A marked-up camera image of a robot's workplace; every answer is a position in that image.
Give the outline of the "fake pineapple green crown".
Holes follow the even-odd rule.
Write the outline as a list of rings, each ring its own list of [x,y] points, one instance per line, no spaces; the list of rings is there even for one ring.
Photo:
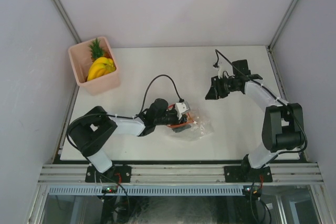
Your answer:
[[[94,62],[100,57],[108,57],[107,51],[105,51],[100,46],[100,40],[98,38],[95,38],[91,43],[89,44],[90,53],[91,53],[91,59]]]

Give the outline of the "clear zip top bag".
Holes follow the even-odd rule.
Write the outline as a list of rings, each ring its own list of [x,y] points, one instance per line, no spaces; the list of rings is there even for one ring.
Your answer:
[[[200,108],[197,103],[191,104],[189,113],[193,118],[193,124],[191,124],[190,129],[175,133],[170,127],[165,126],[164,135],[174,141],[194,142],[214,133],[208,113],[203,108]]]

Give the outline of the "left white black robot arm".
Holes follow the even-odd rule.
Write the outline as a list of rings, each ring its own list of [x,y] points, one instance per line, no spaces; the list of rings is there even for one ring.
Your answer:
[[[111,136],[147,136],[162,125],[183,131],[191,123],[190,106],[183,99],[172,105],[164,99],[156,99],[134,117],[111,115],[103,107],[96,106],[69,124],[66,139],[93,165],[98,178],[109,182],[115,176],[115,169],[103,147]]]

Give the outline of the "yellow fake banana bunch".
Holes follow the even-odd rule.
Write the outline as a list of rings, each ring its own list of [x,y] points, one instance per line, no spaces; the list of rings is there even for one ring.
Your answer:
[[[115,70],[116,66],[111,58],[100,57],[91,65],[88,72],[87,81],[100,78],[104,75],[114,72]]]

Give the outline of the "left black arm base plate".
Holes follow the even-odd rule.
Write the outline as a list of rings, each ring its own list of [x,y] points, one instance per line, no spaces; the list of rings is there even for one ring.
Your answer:
[[[129,183],[131,180],[132,167],[123,165],[123,166],[112,166],[109,170],[104,173],[100,173],[96,170],[94,166],[89,166],[86,171],[85,182],[94,183],[94,182],[117,182]]]

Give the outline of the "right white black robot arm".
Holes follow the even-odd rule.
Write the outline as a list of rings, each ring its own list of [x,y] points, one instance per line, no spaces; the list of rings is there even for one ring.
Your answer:
[[[233,75],[222,73],[211,78],[205,99],[219,100],[239,91],[264,112],[262,143],[243,158],[239,170],[244,180],[252,182],[279,155],[301,153],[307,148],[303,111],[300,104],[276,96],[259,74],[251,73],[247,60],[234,61],[231,66]]]

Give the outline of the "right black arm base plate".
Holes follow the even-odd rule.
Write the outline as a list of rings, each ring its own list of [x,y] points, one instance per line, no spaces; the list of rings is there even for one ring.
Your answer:
[[[249,168],[245,171],[241,166],[224,166],[224,175],[225,182],[227,183],[273,182],[270,167],[260,169]]]

